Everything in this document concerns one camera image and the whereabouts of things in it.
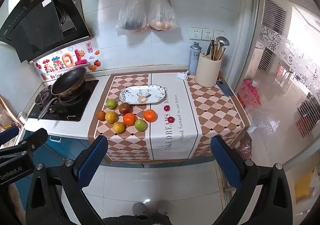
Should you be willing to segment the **grey spray can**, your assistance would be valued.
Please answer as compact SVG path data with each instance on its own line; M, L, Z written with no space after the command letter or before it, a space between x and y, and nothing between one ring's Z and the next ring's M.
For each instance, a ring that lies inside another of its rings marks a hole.
M199 42L194 42L193 45L190 46L189 63L188 63L188 70L190 75L196 74L201 50L202 48L200 47Z

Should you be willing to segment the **cream utensil holder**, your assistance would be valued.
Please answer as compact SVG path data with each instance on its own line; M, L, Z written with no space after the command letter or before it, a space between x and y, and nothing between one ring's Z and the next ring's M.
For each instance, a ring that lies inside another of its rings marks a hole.
M222 60L211 60L205 53L200 53L195 81L198 85L211 88L216 85Z

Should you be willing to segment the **red patterned bag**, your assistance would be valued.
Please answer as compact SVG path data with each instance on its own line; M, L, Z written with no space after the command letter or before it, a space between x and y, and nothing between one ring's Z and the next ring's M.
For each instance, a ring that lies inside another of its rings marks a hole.
M256 87L252 85L252 80L244 79L237 92L237 98L243 108L257 108L261 106L260 96Z

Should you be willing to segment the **checkered table mat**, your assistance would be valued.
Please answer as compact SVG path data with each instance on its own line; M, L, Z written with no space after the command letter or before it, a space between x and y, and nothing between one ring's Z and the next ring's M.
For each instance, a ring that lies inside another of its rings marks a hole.
M119 101L123 89L143 85L159 85L166 91L159 103L131 106L136 119L144 119L148 109L157 113L157 120L148 123L144 132L126 125L123 133L116 134L111 124L97 119L99 111L108 111L107 99ZM170 106L170 111L164 111L165 105ZM174 117L175 122L169 123L169 117ZM234 147L248 126L248 117L236 96L225 96L217 85L202 87L192 75L180 80L173 71L138 72L110 76L87 136L90 141L99 135L107 138L107 163L167 164L210 157L210 140L216 135Z

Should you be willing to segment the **dark red apple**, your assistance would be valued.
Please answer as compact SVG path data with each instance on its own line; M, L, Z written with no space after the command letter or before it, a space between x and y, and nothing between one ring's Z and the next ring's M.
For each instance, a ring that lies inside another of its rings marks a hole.
M120 104L119 106L119 112L122 116L124 116L125 114L127 113L130 113L131 112L131 106L129 103L127 102L123 102Z

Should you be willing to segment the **plastic bag with eggs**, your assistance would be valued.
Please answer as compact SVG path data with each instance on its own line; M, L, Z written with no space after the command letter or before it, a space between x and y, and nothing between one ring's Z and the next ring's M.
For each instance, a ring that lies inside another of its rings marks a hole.
M180 26L168 0L151 0L148 26L156 31L175 30Z

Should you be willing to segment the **yellow pear fruit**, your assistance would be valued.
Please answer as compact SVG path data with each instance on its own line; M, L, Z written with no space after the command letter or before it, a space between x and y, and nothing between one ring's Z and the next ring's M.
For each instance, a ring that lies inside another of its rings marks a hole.
M116 114L115 111L108 111L105 114L105 120L109 123L109 124L114 124L115 122L118 121L118 115Z

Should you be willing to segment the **yellow lemon front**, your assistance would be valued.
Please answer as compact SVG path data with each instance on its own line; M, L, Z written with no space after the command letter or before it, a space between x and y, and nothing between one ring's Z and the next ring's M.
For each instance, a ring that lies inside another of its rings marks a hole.
M113 123L112 129L114 133L121 134L125 131L125 125L122 122Z

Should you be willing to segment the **green apple front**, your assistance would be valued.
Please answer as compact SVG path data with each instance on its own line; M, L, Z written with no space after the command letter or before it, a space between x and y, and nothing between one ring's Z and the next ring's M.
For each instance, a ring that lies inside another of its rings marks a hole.
M143 119L137 119L135 121L135 128L137 131L144 132L148 128L148 124Z

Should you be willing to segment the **floral oval plate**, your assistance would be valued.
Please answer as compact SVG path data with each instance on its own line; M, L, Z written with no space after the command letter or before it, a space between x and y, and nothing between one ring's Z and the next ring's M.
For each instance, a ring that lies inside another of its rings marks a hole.
M130 105L147 105L161 102L166 96L166 91L159 85L130 86L119 94L121 102Z

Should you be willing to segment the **small brownish orange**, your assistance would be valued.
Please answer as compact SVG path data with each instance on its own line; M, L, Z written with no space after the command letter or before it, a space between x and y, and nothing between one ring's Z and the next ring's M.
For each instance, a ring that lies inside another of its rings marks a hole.
M105 115L106 115L106 113L104 111L99 111L97 113L97 119L100 120L101 122L104 122L105 121Z

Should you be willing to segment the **red cherry tomato near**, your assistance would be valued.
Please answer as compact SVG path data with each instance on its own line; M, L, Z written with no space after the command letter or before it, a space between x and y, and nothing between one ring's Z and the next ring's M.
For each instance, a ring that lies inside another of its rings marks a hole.
M168 122L171 123L171 124L174 123L175 122L175 118L174 117L169 117L168 118Z

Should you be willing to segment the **green apple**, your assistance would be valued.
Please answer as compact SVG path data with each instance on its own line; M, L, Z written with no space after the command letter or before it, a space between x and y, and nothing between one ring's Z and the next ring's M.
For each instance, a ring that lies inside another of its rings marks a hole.
M106 106L109 109L115 109L117 107L117 102L115 99L107 99Z
M148 128L148 124L143 119L137 119L135 121L135 128L137 131L144 132Z

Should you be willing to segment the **white crumpled tissue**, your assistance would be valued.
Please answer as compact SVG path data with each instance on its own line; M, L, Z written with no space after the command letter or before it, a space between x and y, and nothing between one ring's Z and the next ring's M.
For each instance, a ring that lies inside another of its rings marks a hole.
M186 72L180 72L177 74L177 78L180 79L180 80L186 80L188 78L188 73L189 71L186 71Z

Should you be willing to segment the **colourful wall sticker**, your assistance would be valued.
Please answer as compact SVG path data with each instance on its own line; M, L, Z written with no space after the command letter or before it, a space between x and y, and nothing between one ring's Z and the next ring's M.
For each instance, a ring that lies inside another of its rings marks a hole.
M33 62L43 82L55 80L73 68L84 67L87 72L101 67L101 52L92 42L84 42L55 51Z

